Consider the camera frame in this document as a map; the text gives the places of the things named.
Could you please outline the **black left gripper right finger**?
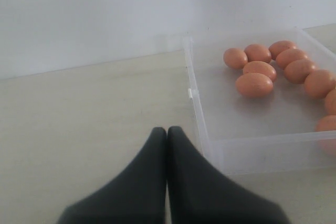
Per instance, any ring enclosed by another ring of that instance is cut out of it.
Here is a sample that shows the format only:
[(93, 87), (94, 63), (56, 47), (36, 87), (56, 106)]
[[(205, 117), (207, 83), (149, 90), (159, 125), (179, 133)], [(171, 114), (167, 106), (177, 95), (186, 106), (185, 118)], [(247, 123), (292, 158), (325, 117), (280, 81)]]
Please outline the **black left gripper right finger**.
[(286, 223), (282, 208), (224, 176), (179, 126), (167, 133), (167, 185), (173, 223)]

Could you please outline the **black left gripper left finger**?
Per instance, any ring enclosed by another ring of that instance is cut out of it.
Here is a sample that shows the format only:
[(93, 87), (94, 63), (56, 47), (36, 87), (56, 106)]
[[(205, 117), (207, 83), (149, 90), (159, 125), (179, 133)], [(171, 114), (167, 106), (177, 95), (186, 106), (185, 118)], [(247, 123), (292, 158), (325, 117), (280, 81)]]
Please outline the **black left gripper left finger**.
[(155, 127), (112, 181), (67, 207), (58, 223), (164, 223), (166, 130)]

